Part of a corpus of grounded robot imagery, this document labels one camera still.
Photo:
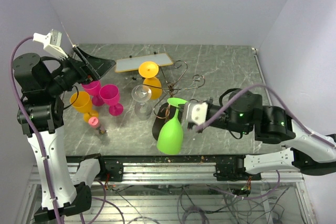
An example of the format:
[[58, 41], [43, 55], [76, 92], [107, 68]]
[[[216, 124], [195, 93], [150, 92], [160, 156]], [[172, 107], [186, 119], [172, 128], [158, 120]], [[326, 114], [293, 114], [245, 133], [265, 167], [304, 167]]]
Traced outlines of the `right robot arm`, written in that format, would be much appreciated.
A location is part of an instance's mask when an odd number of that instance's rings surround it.
[[281, 144], [283, 150], [262, 155], [237, 155], [216, 166], [219, 179], [241, 180], [271, 170], [298, 170], [310, 176], [335, 173], [335, 135], [322, 136], [323, 142], [305, 132], [283, 108], [263, 105], [261, 95], [244, 93], [210, 124], [240, 137], [254, 132], [264, 144]]

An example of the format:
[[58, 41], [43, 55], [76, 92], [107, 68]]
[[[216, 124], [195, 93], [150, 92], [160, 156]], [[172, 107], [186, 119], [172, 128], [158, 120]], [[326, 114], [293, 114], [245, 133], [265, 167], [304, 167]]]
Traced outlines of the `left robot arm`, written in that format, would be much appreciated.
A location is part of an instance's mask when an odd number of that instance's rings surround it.
[[73, 216], [91, 207], [91, 185], [102, 180], [108, 170], [100, 154], [84, 157], [70, 176], [64, 150], [64, 103], [61, 94], [75, 84], [100, 80], [115, 61], [91, 56], [75, 47], [77, 58], [59, 59], [59, 67], [49, 71], [46, 57], [36, 53], [18, 56], [12, 62], [12, 78], [20, 85], [17, 120], [35, 155], [41, 188], [41, 207], [34, 220], [42, 223]]

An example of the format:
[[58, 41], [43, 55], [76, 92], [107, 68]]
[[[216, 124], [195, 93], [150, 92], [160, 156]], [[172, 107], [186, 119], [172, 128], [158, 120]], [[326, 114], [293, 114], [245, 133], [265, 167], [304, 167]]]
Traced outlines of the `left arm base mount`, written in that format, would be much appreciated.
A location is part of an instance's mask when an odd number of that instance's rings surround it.
[[122, 162], [114, 157], [104, 156], [103, 170], [100, 173], [101, 181], [122, 182], [124, 166]]

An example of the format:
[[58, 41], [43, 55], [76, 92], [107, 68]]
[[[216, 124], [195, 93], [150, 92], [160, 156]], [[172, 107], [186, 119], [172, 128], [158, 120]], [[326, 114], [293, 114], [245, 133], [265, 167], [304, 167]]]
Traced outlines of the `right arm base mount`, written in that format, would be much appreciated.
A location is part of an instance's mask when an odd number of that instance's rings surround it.
[[215, 172], [217, 181], [236, 182], [239, 180], [261, 180], [261, 174], [252, 175], [246, 172], [244, 167], [245, 155], [217, 155], [214, 156]]

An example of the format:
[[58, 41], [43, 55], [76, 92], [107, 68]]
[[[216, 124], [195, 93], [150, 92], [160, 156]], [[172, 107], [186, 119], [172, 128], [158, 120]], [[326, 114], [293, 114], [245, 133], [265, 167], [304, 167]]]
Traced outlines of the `wire wine glass rack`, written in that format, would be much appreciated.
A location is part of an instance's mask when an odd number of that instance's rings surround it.
[[155, 120], [154, 120], [153, 127], [152, 127], [152, 135], [156, 141], [159, 138], [159, 133], [162, 127], [164, 126], [164, 124], [168, 120], [170, 120], [174, 116], [174, 113], [177, 111], [177, 109], [171, 108], [167, 102], [161, 105], [158, 111], [156, 110], [156, 107], [164, 99], [176, 97], [177, 93], [180, 91], [198, 89], [198, 88], [201, 88], [205, 84], [205, 77], [201, 74], [195, 74], [192, 77], [192, 81], [198, 82], [199, 85], [190, 87], [190, 88], [179, 88], [178, 83], [181, 80], [181, 78], [186, 74], [188, 70], [188, 65], [185, 61], [182, 61], [182, 60], [178, 60], [173, 64], [173, 67], [175, 69], [178, 69], [181, 66], [185, 66], [185, 70], [180, 75], [180, 77], [175, 82], [169, 82], [165, 79], [164, 80], [166, 83], [165, 87], [162, 86], [159, 80], [149, 81], [149, 79], [155, 78], [159, 72], [164, 73], [162, 68], [157, 63], [153, 61], [146, 61], [140, 64], [138, 68], [139, 74], [144, 80], [143, 85], [149, 87], [152, 90], [152, 93], [156, 91], [160, 93], [160, 96], [158, 97], [159, 100], [153, 107], [153, 113], [155, 115]]

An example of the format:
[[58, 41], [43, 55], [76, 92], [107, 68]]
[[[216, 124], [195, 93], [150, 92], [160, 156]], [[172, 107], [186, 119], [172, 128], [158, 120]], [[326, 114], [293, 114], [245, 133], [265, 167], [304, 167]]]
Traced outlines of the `pink wine glass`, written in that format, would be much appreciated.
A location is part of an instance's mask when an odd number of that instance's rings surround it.
[[92, 81], [89, 84], [82, 84], [83, 89], [92, 96], [92, 104], [94, 106], [104, 105], [104, 101], [100, 97], [101, 83], [100, 81]]
[[119, 116], [122, 114], [123, 105], [119, 103], [120, 93], [116, 85], [106, 84], [100, 89], [99, 95], [104, 103], [109, 106], [109, 113], [112, 116]]

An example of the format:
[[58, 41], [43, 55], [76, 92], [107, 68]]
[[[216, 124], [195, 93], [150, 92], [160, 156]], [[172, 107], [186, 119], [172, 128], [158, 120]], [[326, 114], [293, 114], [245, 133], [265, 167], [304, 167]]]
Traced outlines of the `green wine glass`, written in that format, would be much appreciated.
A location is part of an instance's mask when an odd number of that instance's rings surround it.
[[173, 117], [167, 121], [160, 130], [157, 149], [167, 155], [177, 155], [183, 143], [183, 128], [178, 120], [180, 104], [184, 105], [187, 101], [181, 98], [168, 98], [168, 104], [176, 107]]

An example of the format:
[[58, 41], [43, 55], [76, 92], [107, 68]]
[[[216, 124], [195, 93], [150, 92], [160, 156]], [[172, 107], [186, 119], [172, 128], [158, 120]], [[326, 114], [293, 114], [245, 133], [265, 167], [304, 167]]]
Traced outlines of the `pink wine glass front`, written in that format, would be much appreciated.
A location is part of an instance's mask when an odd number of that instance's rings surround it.
[[100, 97], [101, 83], [100, 81], [92, 81], [89, 84], [82, 84], [83, 89], [92, 96], [92, 104], [94, 106], [104, 105], [104, 101]]

